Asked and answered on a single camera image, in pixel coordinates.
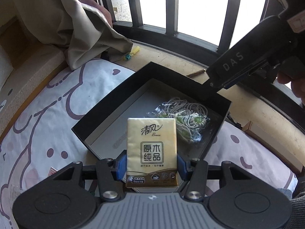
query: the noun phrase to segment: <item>open box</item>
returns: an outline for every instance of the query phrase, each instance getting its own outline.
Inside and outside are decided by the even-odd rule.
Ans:
[[[126,149],[128,118],[147,117],[147,113],[153,112],[163,102],[180,97],[189,102],[201,103],[208,109],[210,121],[202,131],[199,143],[188,144],[177,139],[177,151],[181,157],[185,160],[195,157],[203,159],[227,116],[231,101],[217,93],[203,100],[202,94],[204,89],[200,83],[150,62],[97,103],[72,131],[98,159],[115,159]],[[175,189],[137,190],[171,192]]]

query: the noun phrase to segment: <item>white bed sheet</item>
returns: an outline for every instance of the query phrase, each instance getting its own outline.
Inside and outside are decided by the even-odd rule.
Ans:
[[[101,59],[73,72],[67,68],[22,112],[0,143],[0,228],[18,228],[11,211],[14,198],[48,177],[51,168],[59,170],[75,160],[96,162],[71,128],[133,73]],[[293,191],[296,186],[295,175],[277,157],[228,123],[205,159],[214,165],[230,160],[275,188]],[[207,195],[219,188],[217,181],[207,185]]]

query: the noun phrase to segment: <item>human hand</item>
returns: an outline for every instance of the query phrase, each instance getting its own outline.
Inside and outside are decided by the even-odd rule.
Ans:
[[[286,74],[282,72],[278,73],[278,83],[287,84],[289,82],[291,82],[291,90],[294,93],[294,95],[298,98],[301,98],[302,103],[305,105],[305,78],[292,80]]]

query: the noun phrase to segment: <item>metal screw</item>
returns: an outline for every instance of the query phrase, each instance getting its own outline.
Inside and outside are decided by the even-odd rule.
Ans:
[[[114,199],[118,196],[117,192],[116,191],[105,191],[103,193],[103,197],[104,198],[107,198],[107,199]]]
[[[188,192],[187,197],[192,200],[198,200],[202,197],[202,194],[198,191],[190,191]]]

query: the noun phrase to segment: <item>curtain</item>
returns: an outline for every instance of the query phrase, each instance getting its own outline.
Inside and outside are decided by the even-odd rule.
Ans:
[[[79,68],[103,51],[121,59],[132,42],[112,29],[110,13],[93,0],[14,0],[27,29],[42,43],[65,50],[68,65]]]

